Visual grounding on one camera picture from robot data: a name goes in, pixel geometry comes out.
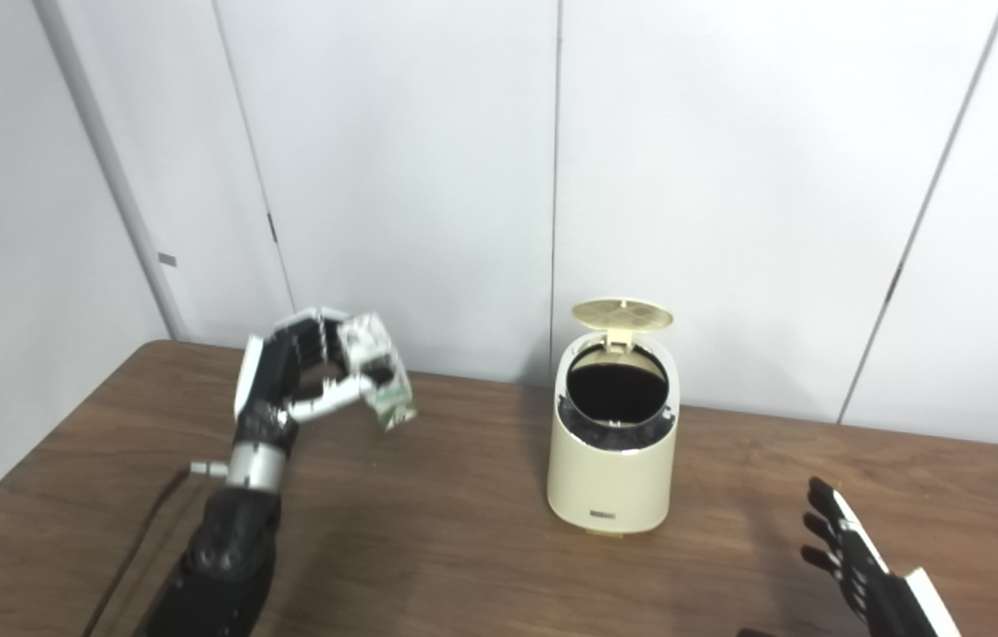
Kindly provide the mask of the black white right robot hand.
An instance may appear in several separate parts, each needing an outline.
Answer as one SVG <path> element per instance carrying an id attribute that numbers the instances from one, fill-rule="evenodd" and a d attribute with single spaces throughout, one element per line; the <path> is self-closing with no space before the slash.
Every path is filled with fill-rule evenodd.
<path id="1" fill-rule="evenodd" d="M 813 613 L 808 586 L 815 572 L 828 580 L 870 636 L 960 636 L 963 630 L 924 568 L 898 573 L 885 561 L 863 521 L 838 488 L 822 477 L 807 481 L 810 508 L 802 525 L 816 540 L 794 556 L 767 552 L 767 583 L 783 614 Z"/>

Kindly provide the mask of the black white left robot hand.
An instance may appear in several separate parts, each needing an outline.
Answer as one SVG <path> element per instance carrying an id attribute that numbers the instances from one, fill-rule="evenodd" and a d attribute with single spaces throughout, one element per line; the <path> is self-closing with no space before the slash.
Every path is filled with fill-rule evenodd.
<path id="1" fill-rule="evenodd" d="M 236 439 L 276 445 L 364 403 L 385 430 L 411 418 L 409 375 L 375 313 L 306 308 L 252 334 L 234 395 Z"/>

